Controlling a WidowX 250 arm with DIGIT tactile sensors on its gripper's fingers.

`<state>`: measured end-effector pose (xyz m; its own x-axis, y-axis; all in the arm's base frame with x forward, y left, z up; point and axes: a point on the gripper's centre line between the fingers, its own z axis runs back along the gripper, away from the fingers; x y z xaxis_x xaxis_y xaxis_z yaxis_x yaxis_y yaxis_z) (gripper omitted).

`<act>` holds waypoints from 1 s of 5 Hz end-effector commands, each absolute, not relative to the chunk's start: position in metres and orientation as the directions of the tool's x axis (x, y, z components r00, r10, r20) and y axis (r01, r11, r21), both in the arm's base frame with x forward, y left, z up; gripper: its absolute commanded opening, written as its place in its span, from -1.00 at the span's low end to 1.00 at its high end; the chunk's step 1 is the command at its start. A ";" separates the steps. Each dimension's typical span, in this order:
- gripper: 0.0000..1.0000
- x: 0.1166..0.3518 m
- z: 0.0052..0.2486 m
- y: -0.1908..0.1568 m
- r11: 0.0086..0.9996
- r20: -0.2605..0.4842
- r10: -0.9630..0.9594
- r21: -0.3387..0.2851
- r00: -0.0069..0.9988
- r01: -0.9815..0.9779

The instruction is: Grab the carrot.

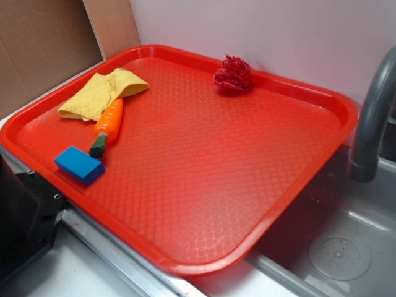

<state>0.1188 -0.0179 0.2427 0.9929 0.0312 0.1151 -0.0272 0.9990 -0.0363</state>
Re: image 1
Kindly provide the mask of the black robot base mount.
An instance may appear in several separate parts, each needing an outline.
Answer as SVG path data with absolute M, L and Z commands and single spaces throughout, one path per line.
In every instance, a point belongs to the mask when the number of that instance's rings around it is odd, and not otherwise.
M 14 173 L 1 158 L 1 286 L 54 244 L 64 195 L 38 173 Z

